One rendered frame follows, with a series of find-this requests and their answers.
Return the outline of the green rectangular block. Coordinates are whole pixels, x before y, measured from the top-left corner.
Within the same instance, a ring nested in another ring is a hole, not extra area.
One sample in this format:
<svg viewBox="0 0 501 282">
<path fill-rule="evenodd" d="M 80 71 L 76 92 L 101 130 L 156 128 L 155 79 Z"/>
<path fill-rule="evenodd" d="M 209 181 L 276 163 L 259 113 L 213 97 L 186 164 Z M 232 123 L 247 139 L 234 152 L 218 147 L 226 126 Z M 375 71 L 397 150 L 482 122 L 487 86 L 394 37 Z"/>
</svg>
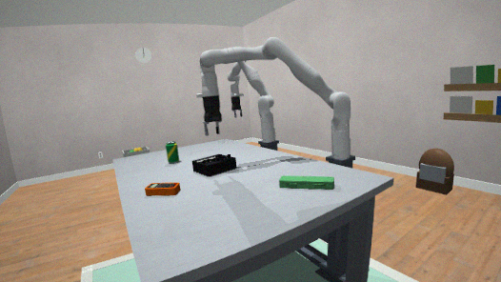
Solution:
<svg viewBox="0 0 501 282">
<path fill-rule="evenodd" d="M 333 190 L 331 176 L 281 176 L 279 188 Z"/>
</svg>

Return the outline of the green drink can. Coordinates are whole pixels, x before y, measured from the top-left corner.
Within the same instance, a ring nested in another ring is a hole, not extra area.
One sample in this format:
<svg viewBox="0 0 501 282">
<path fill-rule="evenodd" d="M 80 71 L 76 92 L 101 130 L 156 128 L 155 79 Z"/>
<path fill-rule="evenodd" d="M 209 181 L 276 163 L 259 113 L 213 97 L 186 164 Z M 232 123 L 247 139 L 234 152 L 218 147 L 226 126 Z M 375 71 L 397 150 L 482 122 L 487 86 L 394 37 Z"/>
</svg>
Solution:
<svg viewBox="0 0 501 282">
<path fill-rule="evenodd" d="M 167 142 L 166 150 L 167 150 L 168 162 L 170 164 L 178 163 L 179 155 L 178 155 L 177 144 L 175 143 L 175 141 Z"/>
</svg>

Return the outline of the orange pocket multimeter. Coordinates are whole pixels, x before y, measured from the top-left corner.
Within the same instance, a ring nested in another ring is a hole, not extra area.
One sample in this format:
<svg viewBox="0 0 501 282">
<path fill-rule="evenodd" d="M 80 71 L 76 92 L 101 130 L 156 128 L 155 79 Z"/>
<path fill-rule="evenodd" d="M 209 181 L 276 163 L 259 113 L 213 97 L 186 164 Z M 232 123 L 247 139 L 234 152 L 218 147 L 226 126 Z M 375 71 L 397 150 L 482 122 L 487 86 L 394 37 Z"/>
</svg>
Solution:
<svg viewBox="0 0 501 282">
<path fill-rule="evenodd" d="M 179 191 L 179 183 L 151 183 L 145 187 L 146 195 L 176 195 Z"/>
</svg>

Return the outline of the black lighting desk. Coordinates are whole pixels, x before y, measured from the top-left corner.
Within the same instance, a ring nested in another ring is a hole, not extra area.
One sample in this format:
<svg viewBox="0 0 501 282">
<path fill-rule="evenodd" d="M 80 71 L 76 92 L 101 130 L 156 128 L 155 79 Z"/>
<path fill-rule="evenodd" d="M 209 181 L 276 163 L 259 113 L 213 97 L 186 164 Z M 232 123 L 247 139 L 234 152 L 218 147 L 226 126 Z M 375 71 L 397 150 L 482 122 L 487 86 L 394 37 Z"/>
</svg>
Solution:
<svg viewBox="0 0 501 282">
<path fill-rule="evenodd" d="M 223 154 L 216 154 L 209 157 L 193 160 L 192 166 L 193 171 L 210 177 L 224 171 L 236 169 L 236 158 L 231 157 L 230 154 L 228 154 L 228 156 Z"/>
</svg>

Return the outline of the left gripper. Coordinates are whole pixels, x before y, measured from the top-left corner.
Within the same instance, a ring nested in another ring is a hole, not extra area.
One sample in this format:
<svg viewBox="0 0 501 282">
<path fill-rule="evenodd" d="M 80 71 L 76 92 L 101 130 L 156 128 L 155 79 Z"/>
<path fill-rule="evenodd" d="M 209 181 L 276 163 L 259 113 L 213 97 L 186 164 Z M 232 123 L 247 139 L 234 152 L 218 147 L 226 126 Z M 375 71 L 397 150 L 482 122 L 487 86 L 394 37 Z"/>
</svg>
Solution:
<svg viewBox="0 0 501 282">
<path fill-rule="evenodd" d="M 207 85 L 202 87 L 202 93 L 196 94 L 197 98 L 203 98 L 205 135 L 209 136 L 207 124 L 216 122 L 216 133 L 220 134 L 219 122 L 222 122 L 220 112 L 219 90 L 217 85 Z"/>
</svg>

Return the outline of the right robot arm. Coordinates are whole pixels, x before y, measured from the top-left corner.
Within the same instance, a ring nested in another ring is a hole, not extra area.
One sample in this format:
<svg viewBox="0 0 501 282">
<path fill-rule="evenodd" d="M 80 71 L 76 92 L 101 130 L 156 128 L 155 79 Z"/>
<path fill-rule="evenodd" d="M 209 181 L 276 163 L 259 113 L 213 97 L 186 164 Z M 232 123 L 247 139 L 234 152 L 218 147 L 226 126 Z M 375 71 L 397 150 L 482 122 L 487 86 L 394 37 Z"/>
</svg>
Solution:
<svg viewBox="0 0 501 282">
<path fill-rule="evenodd" d="M 238 65 L 239 64 L 239 65 Z M 240 68 L 241 67 L 241 68 Z M 246 61 L 236 62 L 232 68 L 232 72 L 228 75 L 229 81 L 235 81 L 235 84 L 230 85 L 230 91 L 239 91 L 239 79 L 241 69 L 245 73 L 250 85 L 260 94 L 258 99 L 258 109 L 261 118 L 262 142 L 275 141 L 275 127 L 273 126 L 273 114 L 270 108 L 273 106 L 273 98 L 266 89 L 258 72 L 249 66 Z M 263 96 L 268 95 L 268 96 Z"/>
</svg>

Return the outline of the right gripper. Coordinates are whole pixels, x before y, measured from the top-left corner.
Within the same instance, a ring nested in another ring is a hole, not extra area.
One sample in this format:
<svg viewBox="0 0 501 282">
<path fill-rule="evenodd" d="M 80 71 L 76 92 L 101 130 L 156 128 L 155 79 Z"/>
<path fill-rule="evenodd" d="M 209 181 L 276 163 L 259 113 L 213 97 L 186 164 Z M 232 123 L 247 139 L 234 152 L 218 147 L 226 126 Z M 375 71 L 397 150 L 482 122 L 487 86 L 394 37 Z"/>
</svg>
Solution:
<svg viewBox="0 0 501 282">
<path fill-rule="evenodd" d="M 235 93 L 237 93 L 237 94 L 235 94 Z M 241 106 L 240 106 L 240 96 L 244 96 L 244 93 L 239 93 L 239 91 L 231 91 L 230 95 L 231 95 L 231 103 L 232 103 L 231 109 L 232 109 L 232 111 L 234 111 L 234 117 L 236 118 L 236 111 L 235 110 L 240 110 L 240 117 L 243 117 Z"/>
</svg>

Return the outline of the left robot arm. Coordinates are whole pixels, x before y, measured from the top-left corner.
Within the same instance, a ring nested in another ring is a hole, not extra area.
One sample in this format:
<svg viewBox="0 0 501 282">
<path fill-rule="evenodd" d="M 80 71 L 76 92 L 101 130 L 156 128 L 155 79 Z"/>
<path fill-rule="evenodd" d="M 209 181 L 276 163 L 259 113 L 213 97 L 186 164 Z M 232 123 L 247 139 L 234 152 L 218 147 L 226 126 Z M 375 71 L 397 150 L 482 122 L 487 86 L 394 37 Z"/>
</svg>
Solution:
<svg viewBox="0 0 501 282">
<path fill-rule="evenodd" d="M 333 118 L 331 119 L 331 157 L 336 159 L 349 158 L 351 156 L 350 97 L 344 92 L 337 92 L 332 89 L 318 71 L 276 37 L 269 38 L 264 47 L 235 47 L 204 51 L 199 60 L 202 86 L 217 85 L 214 65 L 248 60 L 273 60 L 276 58 L 282 60 L 290 68 L 297 80 L 318 94 L 333 109 Z"/>
</svg>

